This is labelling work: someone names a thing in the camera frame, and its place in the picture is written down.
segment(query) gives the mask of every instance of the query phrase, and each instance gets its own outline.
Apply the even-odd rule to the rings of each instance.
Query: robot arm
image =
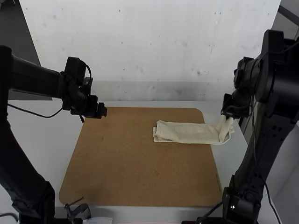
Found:
[[[56,72],[19,59],[12,55],[10,48],[0,46],[0,184],[19,212],[21,224],[63,224],[69,221],[54,219],[54,189],[34,169],[10,129],[8,90],[60,98],[62,109],[79,115],[81,120],[82,116],[100,119],[106,116],[107,109],[103,103],[97,102],[96,96],[90,95],[93,80],[85,78],[86,67],[89,69],[80,59],[69,57],[64,72]],[[76,212],[88,208],[83,205]],[[68,214],[73,223],[78,222],[70,209]]]
[[[283,32],[267,30],[261,55],[256,59],[245,57],[238,63],[236,90],[232,95],[225,94],[222,114],[248,117],[254,97],[260,105],[255,136],[223,192],[223,218],[227,223],[257,223],[265,181],[281,145],[299,119],[298,58],[295,41],[284,39]]]

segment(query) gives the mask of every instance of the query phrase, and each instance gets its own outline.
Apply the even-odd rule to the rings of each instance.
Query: black cable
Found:
[[[260,176],[261,176],[261,178],[263,180],[263,183],[265,185],[265,188],[266,188],[266,191],[267,191],[269,205],[272,208],[272,210],[273,210],[273,212],[274,212],[274,214],[276,216],[276,219],[277,219],[278,223],[281,224],[280,223],[280,219],[278,217],[278,214],[277,214],[274,206],[272,205],[271,198],[270,198],[270,193],[269,193],[269,189],[268,189],[268,185],[266,183],[266,180],[263,177],[262,171],[261,171],[261,169],[260,169],[260,167],[259,167],[259,165],[257,163],[257,160],[256,160],[256,146],[255,146],[256,140],[255,140],[254,111],[253,111],[254,110],[254,106],[253,106],[253,101],[254,101],[254,95],[252,95],[252,97],[251,97],[251,109],[252,109],[252,111],[251,111],[251,114],[252,114],[252,116],[251,116],[251,122],[252,122],[252,140],[253,140],[253,155],[254,155],[254,160],[256,162],[256,168],[257,168],[258,172],[260,173]]]
[[[288,50],[290,50],[290,49],[292,49],[292,48],[296,47],[298,44],[299,44],[299,42],[297,42],[297,43],[294,43],[293,45],[291,45],[291,46],[290,46],[290,47],[288,47],[287,49],[283,50],[281,53],[285,53],[285,52],[287,52]]]
[[[38,114],[38,113],[34,113],[34,112],[31,112],[31,111],[28,111],[28,110],[25,110],[25,109],[22,109],[22,108],[19,108],[17,106],[14,106],[14,105],[11,105],[11,104],[8,104],[8,106],[14,108],[14,109],[17,109],[19,111],[23,111],[23,112],[26,112],[26,113],[30,113],[30,114],[33,114],[33,115],[36,115],[38,117],[42,117],[42,118],[53,118],[55,115],[57,115],[59,112],[62,111],[62,108],[57,111],[56,113],[52,114],[51,116],[44,116],[44,115],[41,115],[41,114]]]
[[[250,112],[250,115],[249,115],[249,117],[248,117],[248,119],[247,119],[247,122],[246,122],[246,125],[245,125],[245,128],[244,128],[244,132],[246,131],[247,126],[248,126],[248,124],[249,124],[249,122],[250,122],[251,115],[252,115],[252,111]]]
[[[2,213],[2,214],[0,214],[0,218],[1,217],[5,217],[5,216],[11,216],[11,217],[13,217],[15,219],[16,222],[19,221],[18,216],[16,214],[14,214],[14,213],[8,212],[8,213]]]
[[[91,79],[92,79],[92,71],[90,70],[90,68],[89,68],[88,65],[86,65],[86,68],[87,68],[87,70],[88,70],[88,72],[89,72],[89,81],[88,81],[88,85],[89,85],[89,84],[90,84],[90,81],[91,81]]]
[[[220,202],[219,204],[217,204],[215,207],[213,207],[208,213],[206,213],[204,216],[202,216],[201,218],[199,218],[198,220],[196,220],[195,224],[199,224],[202,221],[204,221],[206,218],[208,218],[217,208],[219,208],[220,206],[222,206],[223,202]]]

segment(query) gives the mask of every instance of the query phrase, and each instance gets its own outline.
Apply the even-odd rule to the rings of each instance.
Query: white table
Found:
[[[10,101],[10,103],[44,115],[53,114],[61,108],[62,104],[60,101]],[[203,112],[206,123],[215,124],[220,119],[222,102],[113,101],[105,102],[105,105],[197,108]],[[13,108],[8,109],[8,114],[11,128],[25,154],[45,180],[50,181],[56,192],[56,217],[65,217],[66,213],[58,199],[58,194],[81,131],[82,123],[79,117],[70,115],[70,112],[62,111],[51,119],[43,119]],[[231,175],[241,164],[247,148],[246,141],[236,121],[234,122],[234,129],[235,133],[229,142],[222,146],[212,146],[222,189],[228,186]],[[209,210],[210,208],[91,206],[94,217],[112,217],[114,224],[180,223],[183,220],[195,220],[196,217],[204,215]],[[10,197],[1,187],[0,212],[14,211],[11,208]],[[221,208],[211,216],[221,216]],[[277,223],[265,191],[258,221],[260,224]],[[1,223],[13,224],[14,220],[11,217],[4,217],[1,218]]]

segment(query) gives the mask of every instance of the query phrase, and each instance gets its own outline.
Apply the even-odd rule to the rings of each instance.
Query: cork mat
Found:
[[[210,145],[154,142],[158,120],[204,123],[201,111],[110,107],[86,119],[59,192],[61,203],[213,206],[221,187]]]

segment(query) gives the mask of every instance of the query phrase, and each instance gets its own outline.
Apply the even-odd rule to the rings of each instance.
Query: folded towel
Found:
[[[157,127],[153,128],[154,142],[222,145],[235,132],[233,122],[233,118],[226,120],[226,116],[222,116],[216,126],[159,120]]]

